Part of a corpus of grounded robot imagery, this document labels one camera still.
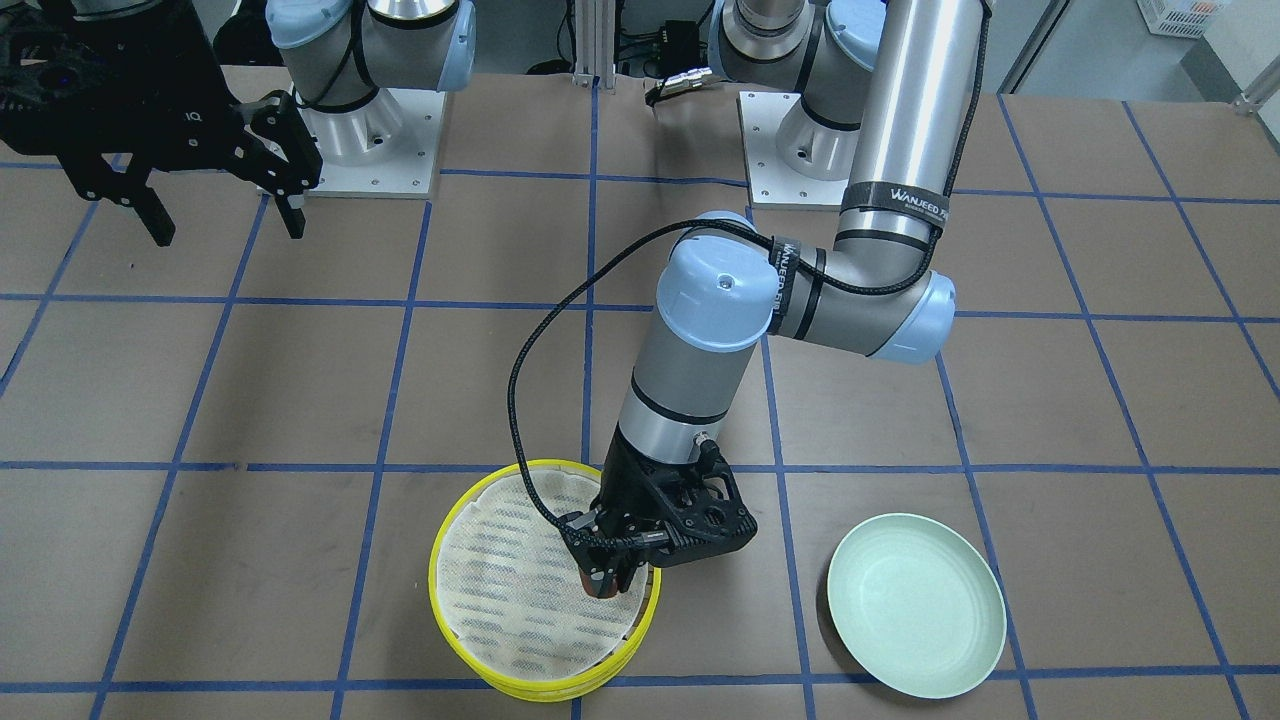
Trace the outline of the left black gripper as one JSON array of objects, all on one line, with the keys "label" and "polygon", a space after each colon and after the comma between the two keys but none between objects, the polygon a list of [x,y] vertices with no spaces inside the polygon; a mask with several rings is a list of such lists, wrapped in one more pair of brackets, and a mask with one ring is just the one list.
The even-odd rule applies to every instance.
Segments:
[{"label": "left black gripper", "polygon": [[646,583],[652,566],[736,552],[755,538],[756,519],[721,447],[709,436],[694,436],[689,448],[686,461],[662,462],[614,436],[589,510],[558,518],[590,597],[628,593]]}]

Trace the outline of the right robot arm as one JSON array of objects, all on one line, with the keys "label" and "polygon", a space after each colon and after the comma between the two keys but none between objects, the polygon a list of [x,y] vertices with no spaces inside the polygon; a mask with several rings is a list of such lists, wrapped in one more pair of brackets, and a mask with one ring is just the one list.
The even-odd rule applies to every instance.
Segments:
[{"label": "right robot arm", "polygon": [[292,81],[239,100],[192,1],[5,1],[3,142],[56,158],[76,192],[132,210],[166,247],[156,172],[224,170],[271,195],[293,238],[323,164],[404,135],[397,88],[460,91],[471,1],[244,1]]}]

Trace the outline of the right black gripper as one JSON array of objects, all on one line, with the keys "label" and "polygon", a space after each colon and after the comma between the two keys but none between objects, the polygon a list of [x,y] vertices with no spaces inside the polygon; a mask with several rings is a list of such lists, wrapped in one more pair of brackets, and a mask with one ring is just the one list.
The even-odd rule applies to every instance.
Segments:
[{"label": "right black gripper", "polygon": [[56,158],[81,197],[131,209],[161,249],[177,227],[155,170],[248,181],[301,240],[323,169],[289,92],[230,90],[191,1],[5,1],[3,142]]}]

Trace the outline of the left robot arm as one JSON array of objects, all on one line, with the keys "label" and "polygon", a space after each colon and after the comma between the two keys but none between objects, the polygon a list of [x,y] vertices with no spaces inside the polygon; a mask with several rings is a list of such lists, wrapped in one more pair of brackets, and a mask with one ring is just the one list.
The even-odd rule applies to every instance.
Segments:
[{"label": "left robot arm", "polygon": [[756,521],[716,438],[762,337],[929,361],[955,314],[931,260],[977,110],[991,1],[718,1],[713,69],[790,88],[855,145],[831,249],[765,237],[732,211],[678,238],[589,509],[553,516],[595,598],[643,565],[742,548]]}]

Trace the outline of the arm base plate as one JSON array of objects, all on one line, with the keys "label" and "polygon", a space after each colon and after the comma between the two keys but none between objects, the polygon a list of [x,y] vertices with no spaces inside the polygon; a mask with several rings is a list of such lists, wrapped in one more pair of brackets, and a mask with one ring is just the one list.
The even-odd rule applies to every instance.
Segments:
[{"label": "arm base plate", "polygon": [[858,129],[813,119],[803,95],[744,90],[739,115],[750,204],[765,210],[837,210],[849,184]]},{"label": "arm base plate", "polygon": [[303,109],[323,156],[315,197],[426,200],[436,178],[447,92],[379,88],[351,111]]}]

